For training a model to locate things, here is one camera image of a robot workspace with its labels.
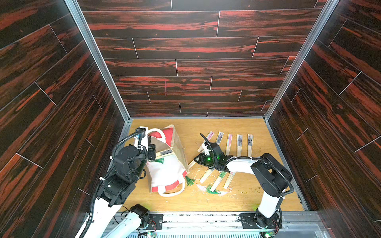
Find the folding fan pink tassel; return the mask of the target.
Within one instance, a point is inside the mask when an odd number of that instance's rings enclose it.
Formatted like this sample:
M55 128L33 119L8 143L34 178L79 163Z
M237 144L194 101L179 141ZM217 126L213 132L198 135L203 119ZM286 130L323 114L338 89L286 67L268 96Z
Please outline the folding fan pink tassel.
M232 145L233 135L228 134L227 143L226 143L226 155L230 155L231 145Z

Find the green folding fan green tassel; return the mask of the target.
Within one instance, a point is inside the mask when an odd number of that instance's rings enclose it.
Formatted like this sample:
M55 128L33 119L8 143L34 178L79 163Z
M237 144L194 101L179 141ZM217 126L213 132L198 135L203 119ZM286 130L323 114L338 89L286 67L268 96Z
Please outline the green folding fan green tassel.
M219 176L217 177L217 179L215 180L215 182L213 183L213 185L209 185L206 188L206 192L209 194L221 194L221 192L217 190L217 187L219 186L219 184L221 183L221 181L224 179L225 176L226 176L226 172L221 172Z

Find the folding fan purple print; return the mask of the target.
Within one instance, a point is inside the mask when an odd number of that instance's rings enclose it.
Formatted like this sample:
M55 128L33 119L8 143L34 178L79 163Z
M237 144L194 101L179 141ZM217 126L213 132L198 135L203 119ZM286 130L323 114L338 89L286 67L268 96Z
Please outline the folding fan purple print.
M237 157L240 157L242 155L242 148L243 148L243 136L238 134L237 135Z

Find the folding fan dark blue print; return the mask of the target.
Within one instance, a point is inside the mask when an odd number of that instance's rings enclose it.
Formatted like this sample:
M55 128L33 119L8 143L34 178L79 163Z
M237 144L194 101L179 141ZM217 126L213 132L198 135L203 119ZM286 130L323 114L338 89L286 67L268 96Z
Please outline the folding fan dark blue print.
M247 143L247 156L252 156L252 150L253 150L253 139L254 136L252 134L248 134L248 143Z

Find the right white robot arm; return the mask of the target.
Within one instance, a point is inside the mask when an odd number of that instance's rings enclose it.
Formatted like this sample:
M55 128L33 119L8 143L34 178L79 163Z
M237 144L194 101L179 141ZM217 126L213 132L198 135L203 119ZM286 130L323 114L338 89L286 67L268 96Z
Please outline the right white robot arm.
M255 175L264 195L256 210L257 225L267 228L276 218L284 197L294 192L291 173L271 154L261 157L225 155L216 143L204 143L204 151L194 159L196 163L220 172L240 172Z

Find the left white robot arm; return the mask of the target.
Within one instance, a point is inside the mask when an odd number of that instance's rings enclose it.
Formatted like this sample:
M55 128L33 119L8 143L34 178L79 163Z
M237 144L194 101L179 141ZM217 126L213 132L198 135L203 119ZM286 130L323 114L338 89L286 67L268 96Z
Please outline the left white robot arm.
M155 158L155 146L150 144L147 127L138 127L134 133L119 141L112 150L112 166L100 177L90 200L90 212L76 234L78 238L99 238L111 219L146 177L145 166Z

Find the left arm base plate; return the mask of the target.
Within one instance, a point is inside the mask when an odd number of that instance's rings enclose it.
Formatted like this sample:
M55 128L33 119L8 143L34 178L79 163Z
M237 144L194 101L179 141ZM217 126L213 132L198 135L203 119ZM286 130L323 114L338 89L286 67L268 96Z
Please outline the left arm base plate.
M132 231L137 229L161 230L163 225L163 217L164 215L160 213L149 213L148 215L140 217L135 212L129 212L121 224L129 229L132 229Z

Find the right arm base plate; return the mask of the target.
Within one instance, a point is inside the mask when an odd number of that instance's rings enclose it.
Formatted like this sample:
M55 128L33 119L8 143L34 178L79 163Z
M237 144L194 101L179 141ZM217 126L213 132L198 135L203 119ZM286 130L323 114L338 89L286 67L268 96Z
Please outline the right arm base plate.
M276 230L282 228L281 219L277 212L270 218L266 218L259 213L241 213L238 220L241 222L243 229Z

